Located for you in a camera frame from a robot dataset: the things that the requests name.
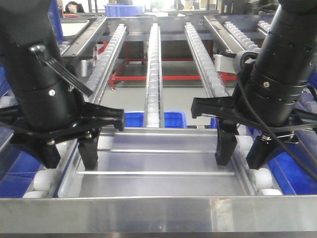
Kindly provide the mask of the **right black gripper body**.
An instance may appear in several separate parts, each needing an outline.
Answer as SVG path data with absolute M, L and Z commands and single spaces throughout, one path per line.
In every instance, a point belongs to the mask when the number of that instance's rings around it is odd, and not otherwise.
M 276 102 L 268 98 L 255 97 L 245 102 L 233 97 L 194 98 L 191 106 L 192 118 L 202 115 L 225 119 L 257 129 L 265 135 L 288 135 L 304 129 L 304 120 L 293 105 Z

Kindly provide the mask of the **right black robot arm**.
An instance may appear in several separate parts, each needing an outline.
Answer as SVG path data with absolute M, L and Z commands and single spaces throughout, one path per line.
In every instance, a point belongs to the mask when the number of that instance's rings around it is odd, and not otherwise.
M 193 118 L 203 114 L 218 119 L 215 159 L 226 166 L 236 148 L 237 126 L 257 129 L 247 155 L 251 169 L 259 169 L 280 149 L 292 155 L 297 130 L 316 129 L 317 116 L 296 109 L 317 63 L 317 3 L 282 0 L 255 59 L 241 64 L 230 97 L 194 98 Z

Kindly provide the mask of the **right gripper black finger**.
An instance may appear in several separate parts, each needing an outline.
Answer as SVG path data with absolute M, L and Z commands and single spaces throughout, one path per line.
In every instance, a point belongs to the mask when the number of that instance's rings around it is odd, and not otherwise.
M 250 169 L 258 170 L 283 151 L 272 135 L 257 136 L 246 157 L 247 164 Z
M 227 166 L 236 148 L 237 124 L 230 120 L 217 121 L 217 146 L 215 159 L 218 166 Z

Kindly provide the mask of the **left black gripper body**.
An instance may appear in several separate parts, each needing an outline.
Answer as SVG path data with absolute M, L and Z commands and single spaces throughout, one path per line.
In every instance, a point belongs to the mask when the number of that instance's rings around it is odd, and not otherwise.
M 12 125 L 14 133 L 10 143 L 13 145 L 55 145 L 72 139 L 93 139 L 98 137 L 102 127 L 108 125 L 123 131 L 124 110 L 84 103 L 74 121 L 58 129 L 30 129 L 22 117 L 17 117 Z

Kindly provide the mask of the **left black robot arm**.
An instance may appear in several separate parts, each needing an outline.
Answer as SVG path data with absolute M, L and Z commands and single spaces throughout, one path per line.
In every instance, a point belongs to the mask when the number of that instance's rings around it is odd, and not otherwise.
M 48 11 L 48 0 L 0 3 L 0 61 L 17 100 L 2 108 L 0 124 L 13 130 L 10 142 L 46 168 L 60 162 L 57 144 L 78 141 L 88 170 L 98 161 L 101 128 L 124 128 L 124 111 L 87 103 L 92 90 L 62 61 Z

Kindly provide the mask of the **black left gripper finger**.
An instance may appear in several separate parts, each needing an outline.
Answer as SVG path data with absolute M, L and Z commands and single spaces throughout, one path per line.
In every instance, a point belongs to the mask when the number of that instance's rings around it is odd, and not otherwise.
M 97 166 L 100 131 L 100 128 L 93 128 L 78 139 L 78 150 L 86 170 L 94 170 Z
M 57 147 L 54 144 L 48 145 L 43 140 L 28 141 L 25 145 L 25 151 L 48 169 L 55 169 L 60 162 Z

